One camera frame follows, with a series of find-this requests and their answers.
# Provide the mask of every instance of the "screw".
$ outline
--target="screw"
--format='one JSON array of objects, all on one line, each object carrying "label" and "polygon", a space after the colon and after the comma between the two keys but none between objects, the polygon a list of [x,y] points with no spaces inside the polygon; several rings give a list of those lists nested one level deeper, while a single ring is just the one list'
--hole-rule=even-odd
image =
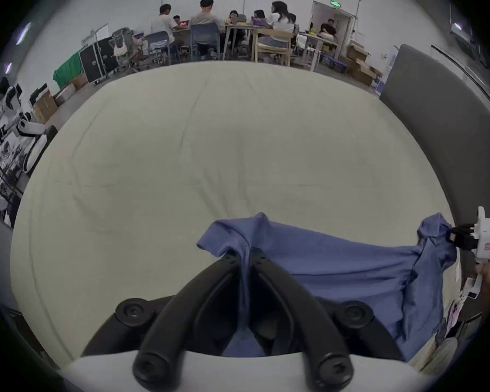
[{"label": "screw", "polygon": [[137,358],[133,372],[144,382],[160,382],[167,378],[169,365],[159,356],[144,353]]},{"label": "screw", "polygon": [[358,305],[350,305],[346,308],[346,314],[354,321],[358,321],[365,316],[365,312]]},{"label": "screw", "polygon": [[352,372],[347,357],[331,357],[319,366],[319,377],[325,385],[343,385],[352,379]]},{"label": "screw", "polygon": [[125,315],[132,318],[138,318],[144,313],[144,308],[139,304],[130,304],[124,309]]}]

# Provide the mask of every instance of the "green cloth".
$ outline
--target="green cloth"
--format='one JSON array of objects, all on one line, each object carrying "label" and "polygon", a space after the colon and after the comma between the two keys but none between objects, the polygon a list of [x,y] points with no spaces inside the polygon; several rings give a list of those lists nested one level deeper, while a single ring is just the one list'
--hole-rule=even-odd
[{"label": "green cloth", "polygon": [[59,85],[61,90],[83,72],[80,55],[77,52],[54,72],[53,80]]}]

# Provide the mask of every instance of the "human hand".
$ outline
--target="human hand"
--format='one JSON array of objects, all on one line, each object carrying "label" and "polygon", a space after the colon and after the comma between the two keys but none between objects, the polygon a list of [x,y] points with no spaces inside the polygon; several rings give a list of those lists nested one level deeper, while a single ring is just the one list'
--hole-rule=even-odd
[{"label": "human hand", "polygon": [[483,277],[480,296],[482,297],[483,301],[482,321],[484,321],[490,312],[490,261],[485,264],[476,265],[476,272]]},{"label": "human hand", "polygon": [[490,287],[490,261],[485,264],[476,265],[476,272],[483,276],[483,284]]}]

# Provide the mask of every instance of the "man in gray shirt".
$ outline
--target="man in gray shirt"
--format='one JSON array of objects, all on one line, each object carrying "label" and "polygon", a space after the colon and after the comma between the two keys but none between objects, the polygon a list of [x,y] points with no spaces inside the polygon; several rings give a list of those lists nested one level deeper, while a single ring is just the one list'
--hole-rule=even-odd
[{"label": "man in gray shirt", "polygon": [[[205,25],[207,23],[215,23],[220,31],[219,41],[220,41],[220,51],[223,52],[223,46],[225,45],[225,22],[219,19],[217,16],[213,15],[210,11],[212,10],[214,0],[201,0],[200,6],[202,11],[191,18],[189,22],[189,28],[191,25]],[[198,42],[198,50],[201,56],[207,55],[209,48],[215,48],[216,42]]]}]

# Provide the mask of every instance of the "doorway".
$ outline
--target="doorway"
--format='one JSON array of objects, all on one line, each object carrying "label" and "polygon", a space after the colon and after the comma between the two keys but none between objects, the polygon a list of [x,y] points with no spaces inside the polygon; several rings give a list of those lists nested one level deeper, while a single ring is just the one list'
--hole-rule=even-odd
[{"label": "doorway", "polygon": [[338,48],[334,53],[334,57],[337,58],[339,55],[344,56],[346,54],[346,46],[354,28],[355,16],[340,8],[316,1],[312,3],[312,11],[310,13],[309,29],[312,24],[318,34],[321,24],[327,23],[329,19],[334,19],[334,28],[336,29],[336,37],[338,39]]}]

